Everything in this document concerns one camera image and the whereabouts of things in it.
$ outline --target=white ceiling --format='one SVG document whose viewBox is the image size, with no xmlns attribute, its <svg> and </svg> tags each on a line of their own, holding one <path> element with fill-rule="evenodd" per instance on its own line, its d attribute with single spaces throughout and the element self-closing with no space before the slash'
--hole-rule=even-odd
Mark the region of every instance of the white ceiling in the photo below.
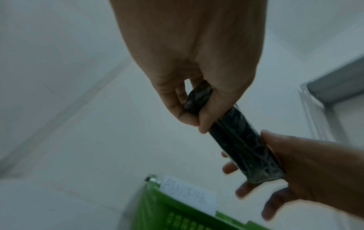
<svg viewBox="0 0 364 230">
<path fill-rule="evenodd" d="M 267 29 L 306 56 L 364 17 L 364 0 L 271 0 Z"/>
</svg>

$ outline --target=paper label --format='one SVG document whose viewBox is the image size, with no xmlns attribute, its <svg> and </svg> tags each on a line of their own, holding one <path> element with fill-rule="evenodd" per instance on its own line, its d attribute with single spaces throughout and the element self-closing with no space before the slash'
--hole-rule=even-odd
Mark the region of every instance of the paper label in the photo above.
<svg viewBox="0 0 364 230">
<path fill-rule="evenodd" d="M 216 214 L 217 197 L 203 188 L 175 177 L 165 176 L 160 185 L 160 191 L 208 215 Z"/>
</svg>

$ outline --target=green plastic basket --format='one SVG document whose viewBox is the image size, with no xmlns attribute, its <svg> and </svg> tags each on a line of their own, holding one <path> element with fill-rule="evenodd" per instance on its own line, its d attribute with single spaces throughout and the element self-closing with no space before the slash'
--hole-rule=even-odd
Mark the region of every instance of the green plastic basket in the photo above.
<svg viewBox="0 0 364 230">
<path fill-rule="evenodd" d="M 268 230 L 254 222 L 242 224 L 220 212 L 200 212 L 159 191 L 160 181 L 146 178 L 131 230 Z"/>
</svg>

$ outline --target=handwritten label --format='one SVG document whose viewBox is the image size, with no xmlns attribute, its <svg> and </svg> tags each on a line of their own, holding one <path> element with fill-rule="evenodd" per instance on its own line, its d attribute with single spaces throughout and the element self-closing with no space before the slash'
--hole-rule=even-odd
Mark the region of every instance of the handwritten label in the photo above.
<svg viewBox="0 0 364 230">
<path fill-rule="evenodd" d="M 160 185 L 160 191 L 208 215 L 215 216 L 216 214 L 217 197 L 203 188 L 175 177 L 165 176 Z"/>
</svg>

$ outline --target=black object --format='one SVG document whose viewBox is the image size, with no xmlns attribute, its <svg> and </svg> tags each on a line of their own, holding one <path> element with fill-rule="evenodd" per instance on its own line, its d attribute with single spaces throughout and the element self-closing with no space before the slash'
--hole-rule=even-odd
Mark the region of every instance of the black object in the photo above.
<svg viewBox="0 0 364 230">
<path fill-rule="evenodd" d="M 211 94 L 212 88 L 209 83 L 201 83 L 188 95 L 184 104 L 185 110 L 198 114 Z M 209 132 L 246 175 L 248 182 L 259 184 L 283 178 L 284 171 L 279 166 L 278 160 L 262 143 L 260 135 L 248 123 L 237 106 L 215 122 Z"/>
</svg>

